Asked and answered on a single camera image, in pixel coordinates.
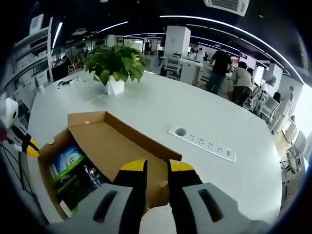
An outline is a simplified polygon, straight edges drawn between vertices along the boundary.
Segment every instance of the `cardboard box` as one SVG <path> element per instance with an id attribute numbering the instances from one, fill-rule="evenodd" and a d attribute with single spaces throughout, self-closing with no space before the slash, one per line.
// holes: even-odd
<path id="1" fill-rule="evenodd" d="M 166 161 L 181 160 L 181 154 L 148 138 L 108 112 L 69 114 L 68 128 L 54 138 L 53 144 L 44 145 L 39 152 L 44 185 L 63 219 L 67 215 L 57 200 L 49 165 L 54 157 L 74 142 L 111 181 L 124 164 L 147 159 L 146 208 L 163 206 L 169 202 Z"/>

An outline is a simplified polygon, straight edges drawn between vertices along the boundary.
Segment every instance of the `power outlet strip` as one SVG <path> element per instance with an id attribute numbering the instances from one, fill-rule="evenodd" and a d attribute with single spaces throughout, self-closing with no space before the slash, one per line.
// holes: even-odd
<path id="1" fill-rule="evenodd" d="M 192 131 L 186 130 L 184 128 L 175 127 L 175 126 L 170 128 L 168 131 L 168 133 L 184 141 L 187 141 L 188 143 L 195 145 L 209 153 L 212 153 L 230 162 L 236 161 L 236 153 L 230 148 L 223 147 L 220 145 L 215 145 L 212 141 L 201 138 L 200 136 L 197 136 L 191 132 Z"/>

